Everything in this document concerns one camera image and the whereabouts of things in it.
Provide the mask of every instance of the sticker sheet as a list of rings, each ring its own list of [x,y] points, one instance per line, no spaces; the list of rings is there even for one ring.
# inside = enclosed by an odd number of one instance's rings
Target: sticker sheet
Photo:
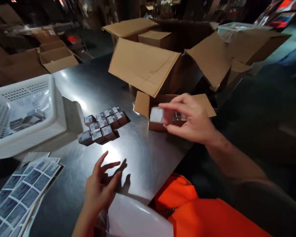
[[[19,174],[13,174],[0,191],[0,237],[18,236],[19,224],[26,221],[26,215],[61,167],[46,158],[35,161],[20,166],[16,170]]]

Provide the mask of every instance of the plastic crate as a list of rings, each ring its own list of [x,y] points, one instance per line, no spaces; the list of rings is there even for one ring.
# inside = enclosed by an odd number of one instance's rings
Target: plastic crate
[[[9,122],[7,102],[19,103],[21,98],[49,90],[49,111],[46,119],[5,137]],[[0,159],[12,157],[67,129],[62,95],[50,74],[0,87]]]
[[[234,39],[234,36],[239,31],[250,30],[250,29],[262,29],[262,30],[271,30],[271,26],[257,26],[253,24],[241,23],[241,22],[231,22],[217,27],[217,33],[226,43],[231,43]]]

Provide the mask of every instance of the table surface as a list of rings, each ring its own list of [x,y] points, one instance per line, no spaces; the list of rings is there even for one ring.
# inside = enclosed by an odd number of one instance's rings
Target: table surface
[[[122,163],[108,171],[109,176],[123,171],[118,192],[148,204],[192,146],[170,134],[148,131],[148,119],[133,111],[137,90],[108,73],[110,60],[111,54],[53,73],[64,97],[68,128],[31,151],[51,151],[51,157],[62,159],[64,168],[46,193],[30,236],[71,236],[86,179],[106,150],[104,164]],[[83,116],[114,106],[120,106],[130,119],[118,129],[120,137],[104,145],[80,145],[77,134],[88,129]]]

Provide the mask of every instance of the cardboard box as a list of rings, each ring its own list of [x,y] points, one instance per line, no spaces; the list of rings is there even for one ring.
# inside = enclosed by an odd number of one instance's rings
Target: cardboard box
[[[247,65],[265,60],[291,35],[251,29],[236,33],[233,41],[228,45],[228,54]]]
[[[173,43],[171,32],[148,31],[138,35],[138,42],[163,49],[171,49]]]
[[[9,4],[0,5],[0,17],[8,25],[24,25],[23,20]]]
[[[59,41],[60,38],[54,30],[44,30],[33,34],[34,37],[41,43],[46,44],[54,41]]]
[[[153,106],[157,106],[159,103],[167,103],[170,102],[173,98],[177,97],[178,95],[169,95],[169,94],[160,94],[157,95],[155,98],[150,97],[149,95],[137,91],[136,101],[134,111],[144,115],[149,120],[150,109]],[[192,96],[194,100],[205,107],[208,116],[213,117],[216,116],[216,113],[213,107],[210,104],[206,94],[198,94]],[[175,125],[182,126],[184,121],[174,121]],[[159,131],[159,132],[166,132],[167,129],[163,126],[162,123],[159,122],[148,122],[148,130]]]
[[[41,63],[50,73],[79,64],[73,53],[66,47],[42,52],[39,56]]]
[[[39,52],[46,52],[48,50],[52,50],[52,49],[56,49],[56,48],[61,48],[61,47],[66,47],[65,43],[61,40],[55,41],[55,42],[51,42],[51,43],[46,43],[46,44],[42,44],[39,47]]]
[[[175,51],[137,42],[139,34],[156,27],[175,32]],[[231,68],[224,42],[208,22],[138,18],[103,29],[119,37],[109,72],[152,97],[174,94],[187,81],[200,80],[200,71],[218,88]]]

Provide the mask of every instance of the pile of small boxes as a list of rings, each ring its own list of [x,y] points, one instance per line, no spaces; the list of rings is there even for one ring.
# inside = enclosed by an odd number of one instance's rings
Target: pile of small boxes
[[[102,145],[117,138],[115,129],[127,124],[127,118],[120,107],[116,106],[95,117],[93,115],[86,116],[84,123],[89,127],[89,130],[78,135],[79,143],[85,146],[93,143]]]

